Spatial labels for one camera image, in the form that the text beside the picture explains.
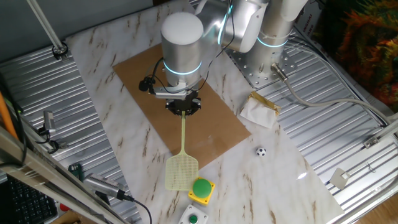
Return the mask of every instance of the black keyboard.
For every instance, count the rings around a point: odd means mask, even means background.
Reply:
[[[1,184],[0,194],[6,198],[7,208],[0,208],[1,223],[36,224],[43,223],[57,215],[57,208],[52,198],[36,189],[7,176],[8,181]]]

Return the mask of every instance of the black and white ball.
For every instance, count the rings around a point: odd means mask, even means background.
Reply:
[[[260,147],[256,150],[257,156],[265,156],[267,151],[263,147]]]

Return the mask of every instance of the gray cable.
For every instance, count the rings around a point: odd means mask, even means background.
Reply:
[[[382,113],[380,112],[377,108],[375,108],[374,106],[370,105],[369,103],[365,103],[361,100],[356,100],[356,99],[352,99],[352,98],[342,98],[342,99],[337,99],[337,100],[330,100],[330,101],[326,101],[326,102],[321,102],[321,103],[310,103],[307,102],[303,99],[301,99],[296,92],[294,92],[292,86],[290,85],[289,81],[286,80],[285,84],[287,86],[287,88],[290,90],[290,92],[292,93],[292,95],[294,97],[296,97],[297,101],[299,101],[301,104],[304,104],[306,106],[311,106],[311,107],[319,107],[319,106],[328,106],[328,105],[332,105],[335,103],[344,103],[344,102],[351,102],[351,103],[356,103],[359,105],[362,105],[364,107],[367,107],[368,109],[370,109],[371,111],[373,111],[374,113],[376,113],[380,118],[382,118],[388,125],[391,124],[391,122],[389,121],[389,119]]]

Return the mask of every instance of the brown cardboard sheet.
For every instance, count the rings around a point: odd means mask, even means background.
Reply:
[[[161,57],[162,47],[157,45],[113,69],[171,153],[176,155],[181,148],[181,118],[165,109],[165,100],[138,89],[147,69]],[[159,65],[156,76],[166,84],[163,67],[163,64]],[[198,160],[199,168],[202,168],[249,137],[250,132],[207,83],[199,91],[199,97],[201,109],[187,117],[185,150]]]

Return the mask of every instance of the metal grating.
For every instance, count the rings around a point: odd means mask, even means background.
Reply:
[[[295,72],[288,74],[290,83],[304,100],[358,98],[354,88],[318,57],[299,50],[286,52],[298,66]],[[278,80],[257,92],[282,107],[278,122],[345,212],[359,206],[397,177],[395,139],[390,138],[372,149],[363,146],[365,140],[382,128],[374,115],[362,106],[338,103],[308,108],[297,104]],[[351,174],[343,190],[328,182],[337,167]]]
[[[51,139],[68,144],[68,149],[53,155],[61,165],[67,168],[79,162],[85,174],[103,175],[128,189],[71,54],[69,61],[61,62],[48,47],[0,64],[0,72],[24,109],[25,119],[35,128],[43,125],[43,110],[53,111],[57,133]],[[0,181],[5,179],[5,174],[1,174]],[[111,197],[109,201],[128,222],[141,219],[133,203]]]

